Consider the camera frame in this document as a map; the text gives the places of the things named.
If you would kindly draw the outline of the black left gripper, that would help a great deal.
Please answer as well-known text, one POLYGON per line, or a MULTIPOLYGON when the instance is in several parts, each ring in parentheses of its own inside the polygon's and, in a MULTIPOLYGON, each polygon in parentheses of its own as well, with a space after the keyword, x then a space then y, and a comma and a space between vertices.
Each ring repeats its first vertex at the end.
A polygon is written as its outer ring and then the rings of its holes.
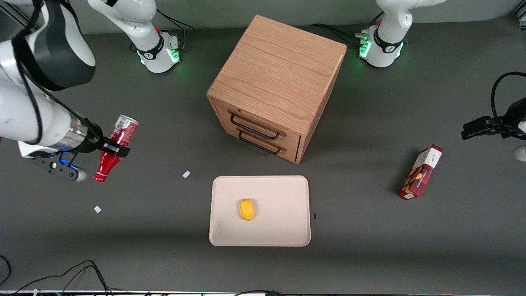
MULTIPOLYGON (((495 99, 491 100, 491 110, 495 120, 498 120, 498 131, 501 137, 506 139, 514 137, 519 140, 525 140, 525 115, 526 115, 526 98, 522 98, 511 104, 504 116, 497 116, 495 99)), ((482 116, 463 125, 461 132, 462 140, 469 140, 473 137, 494 134, 494 119, 490 116, 482 116)))

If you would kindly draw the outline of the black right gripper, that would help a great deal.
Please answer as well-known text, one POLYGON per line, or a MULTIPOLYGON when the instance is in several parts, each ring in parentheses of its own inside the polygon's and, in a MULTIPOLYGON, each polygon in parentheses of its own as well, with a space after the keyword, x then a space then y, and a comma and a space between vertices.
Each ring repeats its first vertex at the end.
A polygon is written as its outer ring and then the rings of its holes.
POLYGON ((91 153, 101 150, 116 157, 127 157, 130 149, 119 144, 120 135, 104 137, 103 130, 96 123, 88 123, 87 136, 76 148, 77 153, 91 153))

